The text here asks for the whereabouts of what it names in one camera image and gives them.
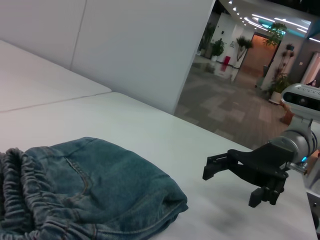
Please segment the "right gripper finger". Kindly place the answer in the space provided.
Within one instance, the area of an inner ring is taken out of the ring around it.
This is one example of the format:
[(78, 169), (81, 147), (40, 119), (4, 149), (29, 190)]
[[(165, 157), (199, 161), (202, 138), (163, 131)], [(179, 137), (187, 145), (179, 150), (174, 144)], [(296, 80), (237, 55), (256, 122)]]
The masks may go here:
[(264, 186), (257, 188), (251, 193), (248, 205), (255, 208), (261, 202), (269, 202), (274, 206), (280, 194), (284, 191), (287, 178), (288, 174), (283, 174), (282, 178), (272, 177), (269, 179)]
[(209, 156), (203, 169), (202, 179), (207, 181), (216, 173), (229, 170), (240, 177), (238, 172), (238, 151), (228, 151), (227, 153)]

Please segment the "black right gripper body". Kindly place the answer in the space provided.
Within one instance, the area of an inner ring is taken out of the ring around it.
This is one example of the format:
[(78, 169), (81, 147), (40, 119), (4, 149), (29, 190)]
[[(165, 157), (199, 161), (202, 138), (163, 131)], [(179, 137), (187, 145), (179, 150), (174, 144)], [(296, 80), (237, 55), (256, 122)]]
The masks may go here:
[(288, 174), (280, 166), (293, 159), (293, 152), (267, 143), (253, 151), (227, 151), (228, 167), (242, 180), (255, 186), (266, 186), (271, 180), (285, 181)]

